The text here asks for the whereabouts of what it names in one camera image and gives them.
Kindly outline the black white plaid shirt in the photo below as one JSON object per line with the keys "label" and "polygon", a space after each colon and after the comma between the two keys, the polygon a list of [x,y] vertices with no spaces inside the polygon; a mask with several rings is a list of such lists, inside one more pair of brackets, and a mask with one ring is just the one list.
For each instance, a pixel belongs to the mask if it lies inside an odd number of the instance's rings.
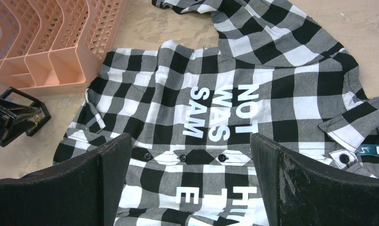
{"label": "black white plaid shirt", "polygon": [[53,163],[133,139],[116,226],[266,226],[251,158],[261,133],[331,167],[379,178],[379,97],[343,45],[286,0],[154,0],[210,13],[219,40],[117,48],[85,93]]}

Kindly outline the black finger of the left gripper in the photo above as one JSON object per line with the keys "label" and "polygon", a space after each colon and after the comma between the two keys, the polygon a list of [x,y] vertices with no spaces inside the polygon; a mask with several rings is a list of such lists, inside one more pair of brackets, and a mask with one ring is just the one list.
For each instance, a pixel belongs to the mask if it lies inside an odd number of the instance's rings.
{"label": "black finger of the left gripper", "polygon": [[19,105],[0,98],[0,146],[7,146],[31,129],[35,122],[29,119],[41,113],[40,108]]}

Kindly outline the gold glitter brooch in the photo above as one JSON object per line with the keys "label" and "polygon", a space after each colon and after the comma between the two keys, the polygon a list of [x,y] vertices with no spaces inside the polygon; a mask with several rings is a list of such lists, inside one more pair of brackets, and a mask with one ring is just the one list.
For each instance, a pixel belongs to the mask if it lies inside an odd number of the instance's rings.
{"label": "gold glitter brooch", "polygon": [[38,126],[38,124],[41,122],[43,118],[38,114],[38,115],[34,115],[34,116],[31,116],[30,118],[28,118],[27,120],[34,123],[34,126],[32,129],[34,129],[35,127]]}

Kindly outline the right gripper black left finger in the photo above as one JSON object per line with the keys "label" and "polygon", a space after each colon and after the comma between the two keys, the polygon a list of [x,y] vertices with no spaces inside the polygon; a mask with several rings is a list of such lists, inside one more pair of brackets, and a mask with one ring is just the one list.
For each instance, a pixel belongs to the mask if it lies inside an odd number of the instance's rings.
{"label": "right gripper black left finger", "polygon": [[19,179],[0,179],[0,226],[112,226],[132,153],[129,134]]}

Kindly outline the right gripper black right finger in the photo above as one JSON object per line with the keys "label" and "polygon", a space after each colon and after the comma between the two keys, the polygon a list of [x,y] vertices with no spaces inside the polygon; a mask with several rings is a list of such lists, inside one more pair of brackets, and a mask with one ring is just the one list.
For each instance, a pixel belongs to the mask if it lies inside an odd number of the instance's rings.
{"label": "right gripper black right finger", "polygon": [[252,159],[272,226],[379,226],[379,179],[306,157],[256,133]]}

